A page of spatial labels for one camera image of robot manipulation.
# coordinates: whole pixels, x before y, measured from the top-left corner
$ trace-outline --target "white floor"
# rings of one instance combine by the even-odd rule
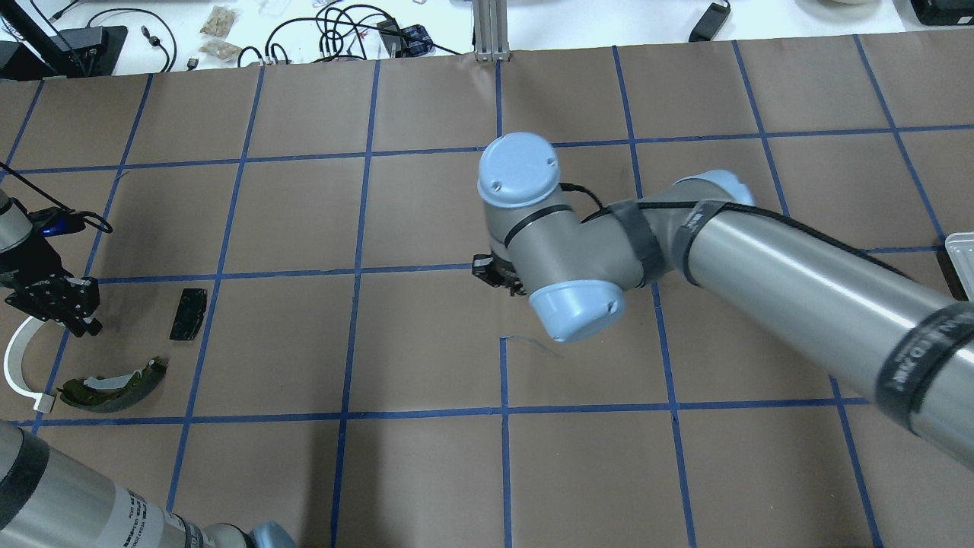
[[[27,0],[17,0],[32,11]],[[68,0],[36,0],[49,15]],[[355,0],[344,0],[352,5]],[[509,41],[513,50],[590,48],[610,45],[685,42],[691,29],[711,0],[508,0]],[[835,0],[731,0],[730,19],[717,39],[760,39],[795,36],[868,34],[928,29],[917,21],[910,0],[867,0],[847,5]],[[390,12],[402,25],[420,23],[432,39],[459,52],[471,51],[472,11],[466,0],[371,0],[367,2]],[[214,5],[238,13],[227,41],[240,47],[264,49],[269,32],[284,20],[312,17],[318,11],[315,0],[227,0],[220,2],[162,0],[123,2],[83,0],[57,22],[57,27],[84,26],[97,12],[109,8],[138,7],[158,13],[175,33],[178,55],[173,70],[183,70],[191,55],[200,57],[200,68],[236,66],[197,53],[208,39],[199,32]],[[164,60],[142,38],[143,24],[163,40],[170,51],[171,40],[153,18],[142,14],[102,17],[95,24],[121,24],[130,28],[116,74],[154,72]],[[280,32],[280,42],[297,62],[318,57],[318,34],[313,23],[296,23]],[[0,39],[5,39],[0,29]],[[386,56],[374,32],[366,38],[370,59]],[[248,60],[254,60],[252,54]]]

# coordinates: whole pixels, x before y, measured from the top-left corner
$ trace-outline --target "white tray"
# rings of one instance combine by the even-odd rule
[[[974,300],[974,232],[955,232],[944,245],[967,298]]]

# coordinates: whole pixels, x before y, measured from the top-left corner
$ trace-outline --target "light blue cap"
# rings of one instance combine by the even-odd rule
[[[754,196],[751,195],[751,189],[747,187],[746,184],[740,181],[733,172],[727,170],[710,170],[709,172],[704,172],[698,176],[686,176],[676,181],[674,184],[680,184],[681,182],[698,178],[705,180],[707,182],[712,182],[717,186],[720,186],[725,192],[730,194],[734,202],[738,204],[744,204],[745,206],[754,206]]]
[[[529,133],[497,138],[480,156],[477,190],[488,204],[505,209],[533,206],[547,198],[561,173],[551,144]]]
[[[250,533],[257,548],[298,548],[291,535],[276,522],[264,522]]]
[[[602,280],[572,280],[545,286],[531,294],[548,336],[557,342],[588,338],[616,322],[625,312],[622,288]]]

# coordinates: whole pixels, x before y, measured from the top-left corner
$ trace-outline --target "plastic bag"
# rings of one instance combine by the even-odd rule
[[[206,18],[206,23],[200,32],[217,38],[226,38],[230,34],[230,27],[234,25],[235,20],[237,20],[237,12],[226,6],[213,6],[213,10],[209,12],[209,17]]]
[[[205,44],[200,46],[200,51],[205,54],[216,56],[218,59],[223,61],[236,59],[237,56],[241,54],[240,47],[234,46],[229,42],[224,42],[219,38],[207,40]]]

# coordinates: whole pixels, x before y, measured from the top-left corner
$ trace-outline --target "grid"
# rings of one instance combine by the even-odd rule
[[[916,192],[923,203],[929,222],[932,223],[934,230],[941,243],[945,237],[945,230],[938,219],[937,213],[927,195],[924,184],[918,174],[918,169],[914,166],[907,146],[902,139],[903,134],[927,133],[927,132],[964,132],[974,130],[974,124],[955,124],[955,125],[928,125],[899,127],[893,119],[893,115],[887,105],[880,82],[871,66],[870,59],[863,47],[862,41],[858,36],[853,37],[855,47],[865,67],[869,81],[875,90],[877,99],[880,102],[883,115],[888,123],[885,128],[863,128],[863,129],[841,129],[823,131],[797,131],[797,132],[768,132],[759,111],[758,101],[752,88],[752,81],[749,78],[748,67],[745,64],[744,56],[737,42],[731,44],[733,55],[736,60],[740,77],[743,81],[747,99],[750,104],[754,121],[757,127],[755,133],[732,134],[732,135],[692,135],[675,137],[636,137],[633,126],[633,116],[630,109],[630,97],[626,89],[626,75],[623,73],[622,62],[620,61],[619,49],[612,48],[612,56],[615,62],[615,71],[618,77],[618,91],[625,118],[625,128],[627,138],[624,139],[603,139],[603,140],[569,140],[555,142],[557,148],[578,148],[578,147],[606,147],[614,145],[624,145],[628,147],[632,163],[632,174],[635,181],[635,193],[639,198],[643,197],[643,181],[639,163],[638,145],[648,143],[667,143],[667,142],[695,142],[695,141],[726,141],[737,139],[759,139],[764,154],[768,162],[768,169],[773,181],[774,191],[779,200],[782,212],[786,215],[790,213],[789,204],[785,197],[785,190],[782,186],[775,157],[771,144],[779,139],[793,137],[824,137],[824,136],[861,136],[861,135],[890,135],[895,139],[902,161],[906,164]],[[843,395],[839,383],[830,377],[832,397],[828,398],[808,398],[808,399],[779,399],[779,400],[752,400],[752,401],[706,401],[706,402],[687,402],[681,401],[678,397],[678,387],[674,381],[673,367],[671,365],[670,349],[666,331],[666,316],[660,296],[658,284],[652,286],[652,301],[654,307],[654,320],[659,334],[659,347],[665,378],[666,401],[645,403],[645,404],[599,404],[599,405],[552,405],[552,406],[512,406],[509,404],[508,397],[508,339],[501,337],[499,341],[499,367],[500,367],[500,404],[491,407],[476,407],[462,409],[440,409],[422,411],[350,411],[350,400],[353,390],[353,365],[356,352],[356,327],[358,320],[358,304],[361,294],[362,276],[370,274],[392,274],[405,272],[435,272],[449,270],[465,270],[468,265],[465,263],[439,263],[421,265],[403,265],[388,267],[365,267],[362,265],[362,248],[365,237],[366,212],[369,205],[369,181],[372,160],[377,157],[388,156],[410,156],[423,154],[443,154],[443,153],[464,153],[483,150],[483,146],[463,146],[453,148],[430,148],[430,149],[401,149],[401,150],[373,150],[373,137],[375,133],[376,108],[380,89],[380,79],[382,69],[387,61],[376,61],[372,75],[369,101],[369,116],[367,139],[364,150],[361,152],[349,153],[328,153],[328,154],[305,154],[292,156],[265,156],[251,157],[249,148],[251,136],[254,131],[254,122],[257,116],[258,107],[261,101],[261,91],[264,85],[265,69],[261,67],[257,76],[256,92],[253,97],[249,111],[249,120],[246,128],[246,135],[243,140],[243,149],[237,158],[217,158],[203,161],[172,161],[154,163],[129,163],[129,154],[133,140],[139,130],[139,122],[149,98],[154,78],[148,75],[142,91],[141,99],[135,113],[131,129],[128,134],[122,157],[117,165],[95,165],[77,166],[66,168],[31,168],[21,170],[24,174],[57,174],[57,173],[82,173],[82,172],[114,172],[115,178],[108,199],[104,207],[103,215],[111,218],[111,208],[113,200],[118,190],[119,181],[128,171],[172,168],[185,166],[210,166],[210,165],[229,165],[236,167],[236,178],[233,186],[233,193],[230,199],[229,211],[222,234],[219,259],[216,271],[213,274],[200,275],[166,275],[166,276],[130,276],[130,277],[105,277],[100,279],[100,283],[105,286],[123,284],[146,284],[161,282],[212,282],[212,291],[206,313],[206,323],[201,333],[201,346],[196,362],[195,372],[191,384],[190,394],[186,403],[186,411],[182,416],[152,416],[152,417],[124,417],[124,418],[44,418],[40,413],[32,420],[13,421],[14,424],[22,427],[29,426],[34,433],[47,426],[94,426],[94,425],[148,425],[148,424],[169,424],[181,426],[178,449],[176,453],[175,465],[171,473],[169,486],[169,497],[167,508],[171,510],[179,494],[180,474],[186,454],[187,440],[194,425],[213,424],[213,423],[257,423],[257,422],[292,422],[292,421],[335,421],[338,424],[337,435],[337,458],[335,461],[335,473],[333,481],[333,496],[330,515],[330,545],[339,544],[339,517],[342,511],[343,502],[343,479],[344,468],[346,465],[346,440],[348,425],[350,421],[357,420],[377,420],[377,419],[406,419],[406,418],[430,418],[430,417],[458,417],[458,416],[493,416],[501,418],[502,428],[502,474],[503,474],[503,538],[504,545],[509,548],[515,544],[512,518],[512,489],[511,489],[511,438],[509,432],[509,420],[514,415],[529,415],[538,413],[584,413],[584,412],[623,412],[623,411],[658,411],[660,413],[670,413],[670,421],[673,445],[675,450],[676,469],[678,474],[679,491],[682,499],[683,518],[686,524],[687,541],[690,546],[697,546],[696,527],[694,526],[693,501],[691,498],[691,483],[693,477],[688,473],[687,456],[684,451],[684,433],[681,430],[681,411],[702,411],[702,410],[742,410],[742,409],[787,409],[787,408],[815,408],[825,407],[834,408],[839,416],[842,426],[842,434],[846,444],[848,459],[854,473],[856,488],[861,498],[861,504],[865,515],[866,525],[874,546],[882,546],[883,541],[880,536],[880,527],[874,515],[869,490],[863,470],[860,466],[859,455],[856,442],[849,425],[846,409],[849,406],[867,405],[863,398],[847,397]],[[504,73],[505,67],[502,63],[497,63],[495,67],[495,101],[496,101],[496,132],[501,135],[505,130],[504,120]],[[11,152],[7,158],[8,163],[16,161],[16,152],[21,138],[30,122],[31,115],[37,105],[38,99],[43,93],[44,83],[38,85],[36,93],[27,109],[26,116],[20,125],[19,132],[12,145]],[[352,268],[336,268],[329,270],[289,270],[289,271],[265,271],[265,272],[224,272],[224,264],[227,256],[228,244],[231,237],[235,209],[244,177],[244,169],[247,165],[271,162],[300,162],[307,160],[329,160],[339,158],[361,158],[363,160],[363,174],[361,195],[358,206],[358,222],[356,228],[356,249],[355,265]],[[101,234],[94,236],[94,243],[89,254],[85,268],[85,275],[90,275],[94,266],[95,256],[98,251]],[[875,247],[865,249],[871,254],[902,254],[918,253],[931,254],[938,250],[938,246],[907,246],[907,247]],[[207,345],[213,324],[214,312],[219,303],[221,283],[227,280],[242,279],[263,279],[278,277],[317,277],[317,276],[352,276],[354,279],[351,314],[349,317],[349,335],[347,340],[346,365],[344,373],[344,385],[342,390],[341,410],[338,412],[312,412],[312,413],[286,413],[286,414],[252,414],[252,415],[197,415],[194,413],[197,403],[197,396],[200,388],[201,375],[204,370]],[[54,366],[47,381],[46,391],[51,392],[58,368],[64,357],[65,348],[68,344],[68,333],[65,332],[60,339]]]

